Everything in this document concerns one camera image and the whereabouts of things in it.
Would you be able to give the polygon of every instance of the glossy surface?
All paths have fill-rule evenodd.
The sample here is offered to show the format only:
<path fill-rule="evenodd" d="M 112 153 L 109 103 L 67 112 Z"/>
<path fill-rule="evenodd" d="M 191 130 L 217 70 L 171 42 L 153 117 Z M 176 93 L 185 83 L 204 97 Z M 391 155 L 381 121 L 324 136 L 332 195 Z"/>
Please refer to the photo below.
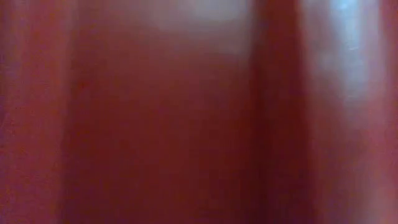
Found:
<path fill-rule="evenodd" d="M 303 1 L 308 121 L 320 223 L 396 223 L 387 1 Z"/>
<path fill-rule="evenodd" d="M 252 219 L 250 2 L 80 1 L 77 17 L 63 219 Z"/>
<path fill-rule="evenodd" d="M 0 3 L 1 223 L 398 223 L 393 0 Z"/>

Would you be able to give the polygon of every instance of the red surface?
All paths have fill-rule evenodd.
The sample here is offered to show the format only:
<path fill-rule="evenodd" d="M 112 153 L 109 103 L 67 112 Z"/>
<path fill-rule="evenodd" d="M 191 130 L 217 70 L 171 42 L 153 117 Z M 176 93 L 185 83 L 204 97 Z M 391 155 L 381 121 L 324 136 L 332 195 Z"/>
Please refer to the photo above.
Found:
<path fill-rule="evenodd" d="M 397 223 L 393 1 L 1 3 L 0 221 Z"/>

